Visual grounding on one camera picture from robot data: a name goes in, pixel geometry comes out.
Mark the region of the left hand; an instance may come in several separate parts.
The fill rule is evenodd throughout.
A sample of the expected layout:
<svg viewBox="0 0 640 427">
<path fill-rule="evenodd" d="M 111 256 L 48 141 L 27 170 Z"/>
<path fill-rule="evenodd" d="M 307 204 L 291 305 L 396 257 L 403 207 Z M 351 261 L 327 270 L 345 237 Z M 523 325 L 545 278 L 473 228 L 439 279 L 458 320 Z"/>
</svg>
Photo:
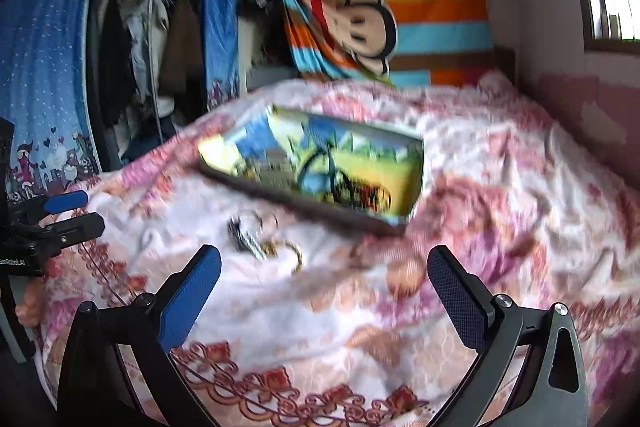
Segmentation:
<svg viewBox="0 0 640 427">
<path fill-rule="evenodd" d="M 23 302 L 15 307 L 18 321 L 25 327 L 34 329 L 40 324 L 53 324 L 60 314 L 64 297 L 64 277 L 72 263 L 75 248 L 65 248 L 58 256 L 46 264 L 46 274 L 27 282 Z"/>
</svg>

